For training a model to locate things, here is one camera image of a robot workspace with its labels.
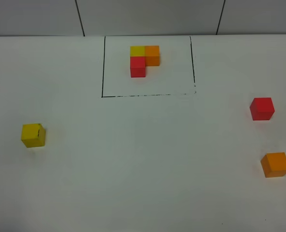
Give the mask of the yellow wooden cube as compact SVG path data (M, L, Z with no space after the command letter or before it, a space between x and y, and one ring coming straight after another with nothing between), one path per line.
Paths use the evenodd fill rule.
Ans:
M21 141L27 148L45 146L46 130L42 124L24 124Z

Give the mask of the template red cube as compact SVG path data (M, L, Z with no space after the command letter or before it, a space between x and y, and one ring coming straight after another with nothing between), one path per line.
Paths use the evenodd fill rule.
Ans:
M130 75L132 78L146 77L145 57L130 57Z

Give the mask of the template yellow cube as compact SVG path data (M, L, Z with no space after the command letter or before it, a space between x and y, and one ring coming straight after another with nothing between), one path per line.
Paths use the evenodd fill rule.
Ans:
M144 57L144 56L145 56L145 46L130 47L130 57Z

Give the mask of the orange wooden cube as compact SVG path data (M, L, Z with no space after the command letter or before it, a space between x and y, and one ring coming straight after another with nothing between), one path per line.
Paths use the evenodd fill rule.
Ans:
M282 177L286 175L285 152L267 153L260 161L266 178Z

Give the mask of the red wooden cube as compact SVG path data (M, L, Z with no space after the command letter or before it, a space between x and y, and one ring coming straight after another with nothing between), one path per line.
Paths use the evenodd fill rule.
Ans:
M270 120L275 112L271 98L254 98L250 105L252 120Z

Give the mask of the template orange cube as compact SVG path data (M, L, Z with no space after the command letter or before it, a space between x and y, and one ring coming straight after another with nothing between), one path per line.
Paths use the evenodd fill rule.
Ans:
M146 66L160 65L160 47L158 45L145 46L145 64Z

